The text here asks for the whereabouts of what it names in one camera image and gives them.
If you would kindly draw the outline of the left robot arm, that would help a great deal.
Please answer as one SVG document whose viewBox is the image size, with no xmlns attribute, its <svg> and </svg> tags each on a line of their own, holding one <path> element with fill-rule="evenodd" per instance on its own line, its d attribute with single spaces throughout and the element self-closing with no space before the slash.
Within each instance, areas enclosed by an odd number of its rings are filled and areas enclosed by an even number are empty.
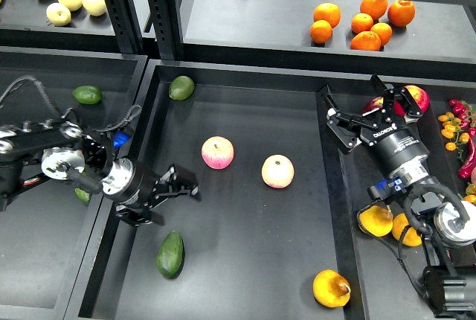
<svg viewBox="0 0 476 320">
<path fill-rule="evenodd" d="M 22 84 L 32 82 L 54 117 L 43 122 L 24 121 L 1 126 L 1 209 L 21 193 L 55 179 L 89 195 L 101 194 L 114 205 L 115 216 L 138 226 L 164 224 L 154 212 L 162 202 L 179 196 L 199 199 L 195 173 L 171 164 L 164 175 L 145 167 L 131 156 L 119 156 L 113 135 L 141 113 L 132 105 L 118 123 L 102 129 L 83 124 L 74 109 L 61 111 L 33 76 L 14 80 L 1 95 L 5 100 Z"/>
</svg>

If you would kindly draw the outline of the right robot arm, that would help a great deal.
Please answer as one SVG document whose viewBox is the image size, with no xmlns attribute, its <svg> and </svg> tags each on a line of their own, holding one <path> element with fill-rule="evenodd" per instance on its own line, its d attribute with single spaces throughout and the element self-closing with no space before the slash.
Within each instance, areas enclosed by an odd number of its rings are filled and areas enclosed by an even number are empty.
<svg viewBox="0 0 476 320">
<path fill-rule="evenodd" d="M 475 265 L 464 265 L 457 249 L 475 244 L 475 207 L 431 176 L 424 166 L 429 151 L 409 125 L 424 112 L 405 87 L 370 78 L 383 99 L 360 115 L 343 112 L 329 87 L 320 90 L 325 129 L 344 154 L 363 146 L 383 175 L 367 189 L 372 205 L 396 202 L 408 224 L 401 236 L 414 229 L 422 241 L 427 266 L 409 281 L 437 318 L 475 318 Z"/>
</svg>

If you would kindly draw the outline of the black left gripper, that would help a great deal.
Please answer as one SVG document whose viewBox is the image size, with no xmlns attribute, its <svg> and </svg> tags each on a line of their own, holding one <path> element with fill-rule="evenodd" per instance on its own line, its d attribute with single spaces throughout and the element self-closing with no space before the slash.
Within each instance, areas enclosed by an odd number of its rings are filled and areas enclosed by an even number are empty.
<svg viewBox="0 0 476 320">
<path fill-rule="evenodd" d="M 164 217 L 155 208 L 167 199 L 190 196 L 201 200 L 196 174 L 178 164 L 171 164 L 159 176 L 139 161 L 123 157 L 112 163 L 101 183 L 104 196 L 116 204 L 115 216 L 131 226 L 163 226 Z"/>
</svg>

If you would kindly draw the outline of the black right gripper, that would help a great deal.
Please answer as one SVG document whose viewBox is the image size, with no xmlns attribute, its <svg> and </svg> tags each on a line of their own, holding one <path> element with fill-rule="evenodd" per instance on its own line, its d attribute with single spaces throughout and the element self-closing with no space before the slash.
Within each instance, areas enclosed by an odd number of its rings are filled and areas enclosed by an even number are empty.
<svg viewBox="0 0 476 320">
<path fill-rule="evenodd" d="M 394 175 L 408 162 L 421 164 L 428 149 L 406 123 L 418 121 L 424 111 L 406 87 L 396 88 L 376 74 L 370 83 L 382 102 L 372 103 L 362 116 L 342 112 L 331 94 L 323 96 L 326 128 L 338 149 L 348 155 L 362 143 L 383 175 Z"/>
</svg>

